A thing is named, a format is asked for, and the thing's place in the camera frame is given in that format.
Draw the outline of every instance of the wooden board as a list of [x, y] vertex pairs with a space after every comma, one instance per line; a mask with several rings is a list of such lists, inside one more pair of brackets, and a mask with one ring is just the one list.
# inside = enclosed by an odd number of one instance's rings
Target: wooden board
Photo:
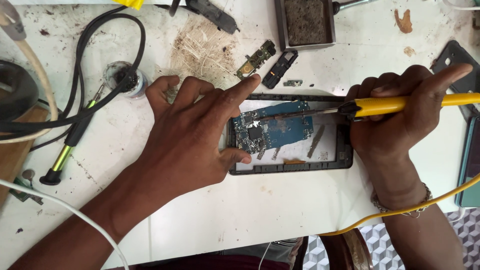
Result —
[[[18, 118], [18, 122], [41, 122], [45, 121], [48, 115], [48, 110], [40, 106], [35, 106], [23, 116]], [[32, 147], [34, 140], [0, 144], [0, 179], [13, 182], [15, 176], [18, 175], [23, 163], [27, 157], [30, 147]], [[0, 208], [7, 198], [9, 188], [0, 185]]]

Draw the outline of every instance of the small circuit board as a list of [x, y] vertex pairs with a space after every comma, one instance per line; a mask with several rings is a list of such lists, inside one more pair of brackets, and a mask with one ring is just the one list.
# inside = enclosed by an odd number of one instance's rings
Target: small circuit board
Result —
[[268, 89], [273, 89], [298, 56], [299, 53], [296, 50], [284, 52], [272, 69], [265, 75], [262, 84]]
[[[32, 189], [32, 187], [25, 185], [22, 182], [22, 180], [20, 180], [16, 177], [15, 177], [15, 180], [13, 181], [13, 183], [17, 184], [17, 185], [21, 185], [21, 186], [29, 188], [29, 189]], [[25, 193], [23, 191], [18, 191], [18, 190], [13, 189], [13, 188], [10, 189], [10, 194], [12, 194], [15, 198], [19, 199], [22, 202], [25, 202], [28, 198], [31, 198], [32, 200], [34, 200], [39, 205], [43, 205], [41, 197], [38, 197], [38, 196], [35, 196], [35, 195], [32, 195], [32, 194], [28, 194], [28, 193]]]
[[252, 56], [247, 57], [247, 61], [237, 70], [237, 77], [243, 80], [252, 75], [259, 69], [266, 60], [276, 54], [275, 44], [267, 40]]
[[307, 102], [297, 100], [241, 113], [239, 117], [233, 118], [238, 148], [255, 154], [310, 138], [313, 133], [311, 116], [282, 120], [258, 119], [309, 109]]
[[283, 83], [283, 86], [293, 86], [293, 87], [299, 87], [301, 86], [301, 84], [303, 84], [303, 81], [302, 80], [296, 80], [296, 81], [286, 81]]

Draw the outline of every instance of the sticker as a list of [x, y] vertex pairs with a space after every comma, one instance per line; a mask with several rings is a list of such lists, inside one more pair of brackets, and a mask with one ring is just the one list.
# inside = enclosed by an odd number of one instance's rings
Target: sticker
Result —
[[328, 160], [328, 152], [320, 152], [320, 160]]

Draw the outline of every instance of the yellow soldering iron handle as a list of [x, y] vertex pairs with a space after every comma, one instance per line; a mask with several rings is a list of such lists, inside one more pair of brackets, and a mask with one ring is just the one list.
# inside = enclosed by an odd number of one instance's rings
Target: yellow soldering iron handle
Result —
[[[410, 97], [355, 99], [356, 105], [361, 108], [356, 112], [355, 117], [402, 111], [409, 98]], [[446, 95], [442, 101], [442, 107], [466, 105], [471, 103], [480, 103], [480, 93]]]

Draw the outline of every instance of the white cable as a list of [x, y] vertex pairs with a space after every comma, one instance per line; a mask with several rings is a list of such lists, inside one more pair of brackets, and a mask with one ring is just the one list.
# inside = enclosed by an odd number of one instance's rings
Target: white cable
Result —
[[260, 260], [260, 264], [258, 265], [258, 270], [260, 270], [260, 267], [262, 266], [262, 262], [264, 261], [265, 255], [267, 254], [268, 248], [270, 247], [271, 244], [272, 242], [268, 243], [267, 249], [265, 250], [265, 253], [262, 256], [262, 259]]
[[26, 188], [26, 187], [23, 187], [21, 185], [17, 185], [17, 184], [13, 184], [13, 183], [10, 183], [10, 182], [7, 182], [3, 179], [0, 179], [0, 185], [4, 185], [4, 186], [7, 186], [9, 188], [13, 188], [13, 189], [16, 189], [18, 191], [23, 191], [25, 193], [28, 193], [28, 194], [32, 194], [32, 195], [35, 195], [35, 196], [39, 196], [39, 197], [42, 197], [44, 199], [47, 199], [47, 200], [51, 200], [55, 203], [58, 203], [62, 206], [64, 206], [66, 209], [72, 211], [75, 215], [77, 215], [79, 218], [81, 218], [82, 220], [84, 220], [85, 222], [87, 222], [88, 224], [92, 225], [92, 227], [94, 227], [95, 229], [97, 229], [107, 240], [108, 242], [110, 242], [110, 244], [112, 245], [113, 249], [115, 249], [115, 251], [117, 252], [117, 254], [119, 255], [122, 263], [123, 263], [123, 266], [125, 268], [125, 270], [129, 270], [128, 268], [128, 263], [127, 263], [127, 260], [125, 259], [125, 256], [123, 255], [123, 253], [121, 252], [119, 246], [117, 245], [117, 243], [113, 240], [113, 238], [102, 228], [100, 227], [98, 224], [95, 223], [95, 221], [91, 220], [90, 218], [88, 218], [87, 216], [85, 216], [82, 212], [80, 212], [79, 210], [75, 209], [75, 207], [71, 206], [70, 204], [58, 199], [58, 198], [55, 198], [53, 196], [50, 196], [48, 194], [45, 194], [45, 193], [42, 193], [42, 192], [39, 192], [39, 191], [35, 191], [35, 190], [32, 190], [32, 189], [29, 189], [29, 188]]
[[456, 10], [480, 10], [480, 7], [459, 7], [459, 6], [455, 6], [454, 4], [450, 3], [450, 1], [448, 1], [448, 0], [444, 0], [444, 4], [453, 8], [453, 9], [456, 9]]
[[[7, 25], [10, 22], [6, 21], [7, 18], [4, 15], [4, 13], [0, 10], [0, 25]], [[55, 102], [55, 97], [53, 96], [52, 92], [52, 87], [50, 85], [50, 81], [48, 80], [47, 73], [43, 69], [42, 64], [40, 63], [40, 60], [38, 60], [38, 57], [35, 55], [33, 52], [32, 48], [26, 40], [20, 40], [20, 41], [15, 41], [17, 44], [18, 48], [22, 51], [22, 53], [25, 55], [28, 61], [32, 64], [33, 68], [35, 69], [35, 72], [38, 75], [38, 78], [40, 79], [40, 82], [43, 86], [43, 89], [45, 91], [45, 96], [47, 97], [48, 100], [48, 105], [50, 106], [50, 114], [51, 118], [50, 121], [55, 121], [58, 119], [58, 111], [57, 111], [57, 103]], [[40, 137], [42, 135], [45, 135], [48, 133], [51, 129], [44, 129], [39, 132], [23, 136], [20, 138], [15, 138], [15, 139], [9, 139], [9, 140], [0, 140], [0, 144], [7, 144], [7, 143], [17, 143], [17, 142], [24, 142], [24, 141], [29, 141], [33, 140], [37, 137]]]
[[465, 208], [460, 207], [460, 208], [458, 208], [458, 218], [456, 218], [456, 219], [454, 219], [454, 220], [451, 220], [451, 221], [448, 221], [448, 222], [459, 221], [460, 219], [463, 218], [463, 216], [465, 216]]

